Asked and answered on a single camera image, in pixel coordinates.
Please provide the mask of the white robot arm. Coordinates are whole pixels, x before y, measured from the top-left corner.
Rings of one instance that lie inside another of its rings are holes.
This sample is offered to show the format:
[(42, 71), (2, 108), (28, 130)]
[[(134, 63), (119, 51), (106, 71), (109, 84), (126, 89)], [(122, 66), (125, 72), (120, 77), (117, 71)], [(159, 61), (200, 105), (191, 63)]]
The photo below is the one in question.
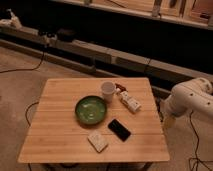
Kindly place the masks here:
[(170, 95), (163, 101), (163, 128), (172, 127), (177, 117), (189, 110), (198, 111), (213, 118), (213, 85), (206, 78), (195, 78), (176, 84)]

